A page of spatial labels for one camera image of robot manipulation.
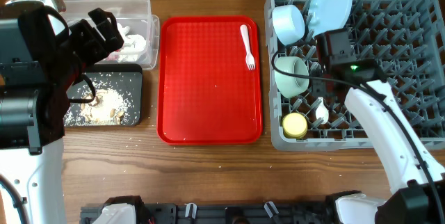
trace yellow lid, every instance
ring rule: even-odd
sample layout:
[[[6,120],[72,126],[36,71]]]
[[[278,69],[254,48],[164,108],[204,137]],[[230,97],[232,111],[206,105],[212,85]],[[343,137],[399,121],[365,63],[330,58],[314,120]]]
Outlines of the yellow lid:
[[[301,113],[290,113],[283,118],[284,134],[290,138],[302,138],[307,132],[307,121]]]

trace wooden table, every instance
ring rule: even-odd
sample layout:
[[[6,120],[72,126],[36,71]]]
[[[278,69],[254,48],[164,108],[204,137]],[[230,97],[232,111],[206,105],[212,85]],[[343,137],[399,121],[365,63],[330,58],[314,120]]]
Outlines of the wooden table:
[[[445,0],[440,1],[445,8]],[[279,152],[271,145],[265,0],[151,2],[161,22],[182,15],[247,15],[258,24],[263,134],[252,145],[166,145],[155,131],[159,72],[157,68],[145,72],[143,120],[137,127],[66,129],[63,194],[68,223],[79,223],[81,207],[98,206],[119,195],[176,204],[322,200],[326,194],[351,189],[380,198],[390,196],[385,172],[373,150]],[[445,163],[445,151],[433,154]]]

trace dish rack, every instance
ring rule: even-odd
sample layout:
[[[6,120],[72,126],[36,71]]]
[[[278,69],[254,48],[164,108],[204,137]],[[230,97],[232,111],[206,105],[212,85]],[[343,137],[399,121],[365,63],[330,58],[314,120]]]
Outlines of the dish rack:
[[[305,23],[311,0],[266,0],[264,20],[269,60],[283,48],[273,31],[272,10],[277,6],[297,6]],[[358,58],[374,58],[387,74],[402,112],[429,150],[445,148],[445,26],[438,0],[353,0],[348,29],[351,47]],[[318,64],[316,47],[309,43],[313,32],[282,56],[299,56],[309,75]],[[291,99],[281,96],[270,67],[270,123],[272,143],[285,151],[330,151],[372,147],[360,123],[344,105],[330,102],[329,122],[315,117],[320,101],[308,90]],[[287,138],[281,119],[290,112],[303,114],[308,121],[305,139]]]

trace white spoon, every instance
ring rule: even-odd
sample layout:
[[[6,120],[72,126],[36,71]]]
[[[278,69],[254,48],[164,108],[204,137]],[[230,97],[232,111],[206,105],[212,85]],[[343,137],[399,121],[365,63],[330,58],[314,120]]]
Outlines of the white spoon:
[[[315,117],[318,119],[323,119],[321,124],[326,124],[329,120],[329,111],[327,110],[325,106],[325,100],[322,97],[319,97],[318,100],[321,101],[321,103],[318,105],[317,109],[315,110]]]

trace container lid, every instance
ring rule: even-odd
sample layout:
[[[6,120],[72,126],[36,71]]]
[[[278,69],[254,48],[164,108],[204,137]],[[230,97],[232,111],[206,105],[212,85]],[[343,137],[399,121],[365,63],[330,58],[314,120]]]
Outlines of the container lid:
[[[245,64],[247,25],[255,70]],[[175,145],[251,143],[262,132],[257,25],[248,17],[173,17],[162,26],[159,138]]]
[[[290,113],[283,118],[283,131],[291,138],[302,138],[307,132],[307,121],[301,113]]]

